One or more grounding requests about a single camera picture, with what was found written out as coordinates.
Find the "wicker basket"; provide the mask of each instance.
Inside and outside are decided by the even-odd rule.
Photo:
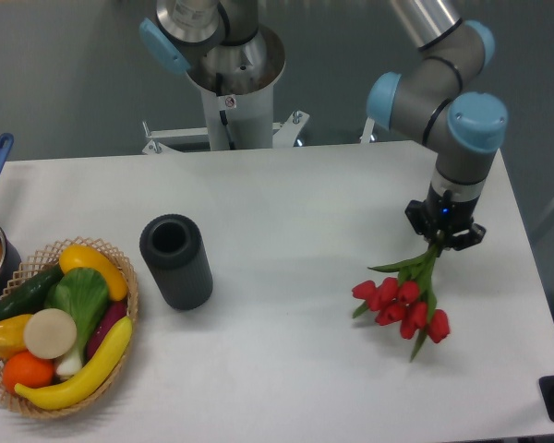
[[[8,282],[8,285],[4,289],[1,298],[8,297],[11,291],[18,287],[26,279],[32,277],[45,267],[49,267],[56,263],[61,252],[72,244],[94,247],[109,258],[123,272],[129,288],[127,294],[127,316],[131,318],[135,325],[136,320],[138,319],[138,279],[136,272],[127,257],[125,257],[121,251],[101,239],[92,240],[90,238],[85,239],[78,237],[74,240],[55,242],[52,245],[47,245],[43,250],[36,251],[33,256],[28,258],[27,262],[20,264],[18,270],[14,273],[12,280]],[[8,393],[2,385],[2,370],[4,368],[5,361],[0,358],[0,404],[14,413],[20,413],[26,417],[38,419],[59,418],[76,413],[91,405],[111,386],[127,359],[130,347],[131,342],[127,346],[126,351],[114,368],[113,372],[86,400],[80,401],[73,406],[55,411],[45,411],[18,395],[11,395]]]

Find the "tulip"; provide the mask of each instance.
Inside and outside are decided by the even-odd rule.
[[[420,294],[421,290],[416,281],[405,281],[398,290],[398,301],[410,305],[416,301]]]
[[[376,322],[380,326],[386,326],[400,321],[404,317],[406,317],[406,306],[398,303],[392,303],[379,312],[376,317]]]
[[[410,340],[415,336],[417,329],[427,325],[427,304],[416,302],[406,309],[406,317],[400,325],[400,335],[403,339]]]
[[[398,279],[386,277],[379,286],[379,298],[383,306],[389,305],[398,295]]]
[[[354,298],[368,301],[376,294],[377,290],[378,288],[376,287],[376,283],[374,283],[372,280],[367,280],[363,283],[359,283],[355,288],[351,290],[351,292],[353,293]]]
[[[428,324],[428,336],[434,343],[439,343],[450,335],[450,321],[445,311],[436,309]]]
[[[427,304],[425,302],[416,302],[408,306],[406,318],[417,329],[422,329],[427,325]]]
[[[383,307],[386,307],[381,303],[379,291],[376,291],[376,293],[369,300],[367,300],[367,306],[369,307],[369,310],[373,312],[378,312]]]

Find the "yellow bell pepper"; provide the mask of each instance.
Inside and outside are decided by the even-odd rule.
[[[0,358],[8,360],[27,349],[23,332],[32,314],[23,314],[0,321]]]
[[[119,302],[126,298],[127,283],[121,271],[103,254],[90,246],[70,245],[59,256],[59,266],[68,274],[74,268],[97,270],[109,288],[109,299]]]

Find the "plastic orange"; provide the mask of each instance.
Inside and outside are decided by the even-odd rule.
[[[20,383],[29,388],[43,388],[52,384],[54,363],[37,358],[29,351],[17,353],[8,360],[2,371],[2,384],[11,394]]]

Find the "blue joint cap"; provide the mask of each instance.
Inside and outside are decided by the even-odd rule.
[[[473,152],[496,152],[505,139],[509,113],[490,94],[466,92],[453,101],[448,111],[448,127],[453,137]]]
[[[400,82],[400,74],[387,72],[376,81],[367,96],[367,116],[378,126],[390,130],[391,108]]]
[[[480,36],[480,40],[482,40],[482,44],[484,44],[484,66],[483,67],[487,67],[490,60],[492,60],[492,56],[495,54],[495,38],[492,35],[492,32],[490,31],[489,28],[484,26],[479,21],[467,20],[465,24],[468,25],[473,30],[475,30]]]
[[[161,30],[147,18],[139,25],[139,36],[158,63],[173,74],[183,74],[191,64]]]

